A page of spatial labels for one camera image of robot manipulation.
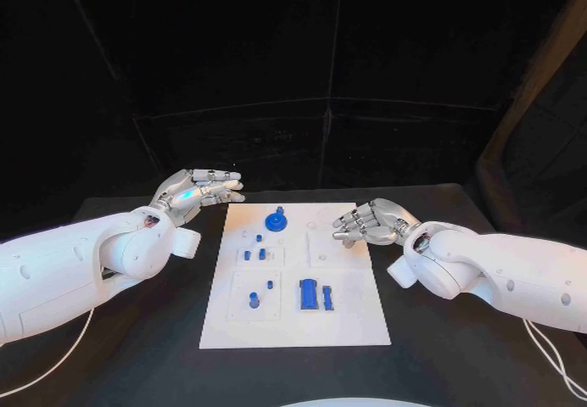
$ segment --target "white cable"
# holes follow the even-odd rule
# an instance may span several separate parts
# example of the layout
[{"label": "white cable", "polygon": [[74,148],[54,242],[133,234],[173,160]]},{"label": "white cable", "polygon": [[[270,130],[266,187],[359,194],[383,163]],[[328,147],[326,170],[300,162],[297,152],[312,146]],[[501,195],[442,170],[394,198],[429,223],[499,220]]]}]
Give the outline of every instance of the white cable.
[{"label": "white cable", "polygon": [[90,310],[90,315],[88,315],[88,321],[85,321],[84,329],[80,332],[80,337],[77,338],[77,341],[74,342],[74,345],[71,345],[70,351],[65,353],[64,357],[61,358],[61,361],[55,364],[55,366],[47,371],[47,373],[38,377],[31,383],[28,383],[25,386],[21,386],[15,388],[10,392],[2,393],[0,398],[10,396],[12,394],[18,393],[21,390],[25,390],[28,387],[31,387],[35,383],[41,382],[52,373],[52,371],[59,367],[59,365],[64,363],[65,359],[74,352],[74,349],[77,348],[77,345],[80,344],[80,341],[83,340],[83,336],[85,334],[85,330],[88,329],[90,325],[90,320],[93,319],[93,314],[94,314],[94,309]]},{"label": "white cable", "polygon": [[[563,376],[563,380],[566,381],[566,384],[567,384],[567,387],[569,387],[569,391],[573,393],[573,395],[574,395],[580,400],[587,401],[587,397],[584,397],[584,396],[587,396],[587,391],[584,390],[584,388],[576,383],[576,381],[574,381],[574,380],[569,377],[569,375],[567,375],[566,365],[564,365],[564,363],[563,363],[563,359],[561,359],[561,357],[560,357],[560,353],[559,353],[557,347],[554,346],[554,344],[553,344],[551,340],[547,338],[547,336],[543,334],[543,331],[535,327],[534,322],[530,321],[530,320],[524,320],[524,319],[522,319],[522,321],[524,321],[524,326],[527,327],[527,331],[528,331],[530,337],[531,337],[533,340],[535,341],[535,346],[541,349],[541,351],[543,351],[543,353],[544,353],[544,356],[547,357],[547,360],[551,362],[551,365],[553,365],[554,369],[557,370],[557,372],[559,372],[560,375]],[[559,367],[559,365],[554,363],[554,360],[553,360],[551,356],[548,355],[548,352],[546,351],[546,349],[544,349],[541,343],[538,342],[538,339],[535,338],[535,335],[534,335],[533,330],[530,329],[530,327],[533,327],[533,328],[535,329],[535,331],[537,331],[538,334],[541,335],[544,341],[551,345],[551,349],[553,349],[553,352],[554,352],[554,354],[556,354],[556,356],[557,356],[557,360],[559,360],[559,365],[560,365],[560,367]],[[584,396],[582,396],[582,395],[577,393],[577,391],[573,389],[573,386],[571,386],[571,385],[576,386],[577,390],[584,394]]]}]

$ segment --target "robotic hand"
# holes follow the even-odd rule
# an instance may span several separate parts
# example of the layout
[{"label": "robotic hand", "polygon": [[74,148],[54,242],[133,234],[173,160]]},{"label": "robotic hand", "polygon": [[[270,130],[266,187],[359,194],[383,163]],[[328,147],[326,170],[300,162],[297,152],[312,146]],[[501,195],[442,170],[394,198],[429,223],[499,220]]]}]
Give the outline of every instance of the robotic hand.
[{"label": "robotic hand", "polygon": [[375,199],[335,222],[345,247],[404,246],[388,272],[403,288],[417,281],[442,298],[478,295],[498,310],[587,332],[587,250],[505,234],[479,235],[445,222],[421,223],[407,210]]},{"label": "robotic hand", "polygon": [[149,206],[0,246],[0,343],[55,328],[163,269],[192,259],[199,234],[181,228],[201,207],[243,202],[237,172],[182,170]]}]

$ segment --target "white board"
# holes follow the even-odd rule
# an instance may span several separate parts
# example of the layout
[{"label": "white board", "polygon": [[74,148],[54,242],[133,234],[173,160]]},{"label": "white board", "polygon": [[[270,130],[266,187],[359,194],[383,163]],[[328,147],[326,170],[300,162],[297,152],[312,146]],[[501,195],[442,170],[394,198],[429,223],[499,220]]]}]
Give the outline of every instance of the white board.
[{"label": "white board", "polygon": [[[273,232],[264,221],[277,206],[286,211],[287,228]],[[347,249],[332,238],[334,220],[355,207],[230,205],[199,348],[390,345],[367,243]],[[261,248],[266,260],[259,258]],[[318,282],[319,309],[302,309],[300,280],[308,278]],[[334,310],[325,309],[323,286],[332,288]],[[260,298],[256,309],[251,292]]]}]

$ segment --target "black backdrop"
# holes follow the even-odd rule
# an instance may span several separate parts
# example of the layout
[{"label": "black backdrop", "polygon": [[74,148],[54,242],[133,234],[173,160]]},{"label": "black backdrop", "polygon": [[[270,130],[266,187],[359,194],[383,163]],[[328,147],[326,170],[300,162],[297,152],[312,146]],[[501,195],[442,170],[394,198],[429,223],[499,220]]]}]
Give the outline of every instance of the black backdrop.
[{"label": "black backdrop", "polygon": [[3,2],[3,237],[184,167],[465,182],[563,3]]}]

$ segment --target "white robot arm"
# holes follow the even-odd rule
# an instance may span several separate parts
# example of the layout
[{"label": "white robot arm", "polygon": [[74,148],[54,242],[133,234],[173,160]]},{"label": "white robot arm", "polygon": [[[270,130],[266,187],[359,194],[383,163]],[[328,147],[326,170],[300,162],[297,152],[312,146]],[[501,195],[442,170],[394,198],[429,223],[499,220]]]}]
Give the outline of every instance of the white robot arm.
[{"label": "white robot arm", "polygon": [[403,288],[420,281],[442,298],[472,293],[508,314],[587,332],[587,250],[528,237],[479,235],[443,222],[420,223],[380,198],[334,227],[347,247],[361,239],[404,246],[388,269]]},{"label": "white robot arm", "polygon": [[0,246],[0,343],[48,331],[153,277],[171,254],[194,258],[181,228],[201,207],[243,202],[241,175],[182,170],[149,206],[18,238]]}]

